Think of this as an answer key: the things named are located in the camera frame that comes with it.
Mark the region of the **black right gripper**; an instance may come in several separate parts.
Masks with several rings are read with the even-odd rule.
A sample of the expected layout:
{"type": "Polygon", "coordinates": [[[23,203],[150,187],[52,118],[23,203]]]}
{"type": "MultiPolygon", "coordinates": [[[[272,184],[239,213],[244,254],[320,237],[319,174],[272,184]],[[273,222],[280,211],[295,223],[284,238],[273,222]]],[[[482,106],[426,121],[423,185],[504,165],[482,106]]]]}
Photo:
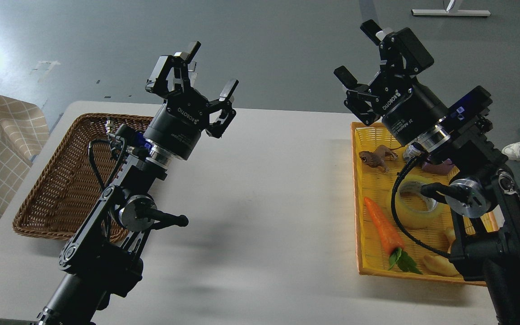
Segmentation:
{"type": "Polygon", "coordinates": [[[399,144],[408,144],[448,113],[448,107],[418,75],[435,60],[410,28],[381,29],[374,21],[360,29],[378,47],[380,70],[369,84],[361,84],[344,66],[334,76],[346,88],[344,105],[363,124],[379,120],[399,144]]]}

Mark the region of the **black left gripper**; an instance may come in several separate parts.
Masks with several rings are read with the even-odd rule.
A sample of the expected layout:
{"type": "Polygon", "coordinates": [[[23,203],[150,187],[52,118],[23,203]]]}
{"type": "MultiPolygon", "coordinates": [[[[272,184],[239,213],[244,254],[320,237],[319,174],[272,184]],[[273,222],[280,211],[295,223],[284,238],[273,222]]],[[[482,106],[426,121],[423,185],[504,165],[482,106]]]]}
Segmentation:
{"type": "Polygon", "coordinates": [[[186,51],[159,56],[147,78],[146,91],[164,100],[144,133],[155,153],[188,160],[202,131],[219,139],[237,115],[232,96],[239,80],[229,80],[213,101],[192,87],[189,66],[200,47],[200,41],[193,41],[186,51]],[[219,117],[211,123],[210,115],[217,111],[219,117]]]}

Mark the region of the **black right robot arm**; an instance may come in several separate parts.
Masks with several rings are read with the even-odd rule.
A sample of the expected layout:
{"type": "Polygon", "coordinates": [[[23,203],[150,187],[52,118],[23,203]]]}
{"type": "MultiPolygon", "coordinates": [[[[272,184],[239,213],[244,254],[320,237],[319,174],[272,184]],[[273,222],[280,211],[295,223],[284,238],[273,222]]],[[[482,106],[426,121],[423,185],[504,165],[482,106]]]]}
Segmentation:
{"type": "Polygon", "coordinates": [[[490,93],[476,86],[448,107],[417,79],[435,61],[411,29],[381,29],[374,20],[360,28],[378,47],[380,70],[367,84],[345,66],[334,70],[347,89],[345,107],[366,125],[380,120],[399,144],[421,150],[390,192],[397,226],[395,196],[407,173],[426,158],[451,160],[459,172],[448,185],[421,187],[425,197],[449,206],[456,235],[450,253],[433,252],[449,259],[464,280],[487,284],[500,325],[520,325],[520,188],[507,156],[486,137],[490,93]]]}

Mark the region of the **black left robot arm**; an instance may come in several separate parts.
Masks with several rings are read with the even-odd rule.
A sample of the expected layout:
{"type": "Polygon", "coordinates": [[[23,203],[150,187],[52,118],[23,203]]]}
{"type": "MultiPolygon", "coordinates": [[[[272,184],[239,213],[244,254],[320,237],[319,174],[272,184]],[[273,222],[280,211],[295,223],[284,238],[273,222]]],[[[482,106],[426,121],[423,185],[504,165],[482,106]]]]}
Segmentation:
{"type": "Polygon", "coordinates": [[[91,325],[95,312],[107,308],[111,295],[126,297],[142,280],[142,251],[151,231],[186,227],[185,215],[159,210],[149,191],[164,180],[171,160],[187,160],[202,132],[221,138],[237,115],[231,79],[219,97],[208,100],[192,85],[190,64],[201,43],[158,58],[146,91],[163,104],[145,131],[114,120],[107,137],[88,144],[88,159],[101,193],[83,224],[59,254],[65,276],[34,323],[91,325]]]}

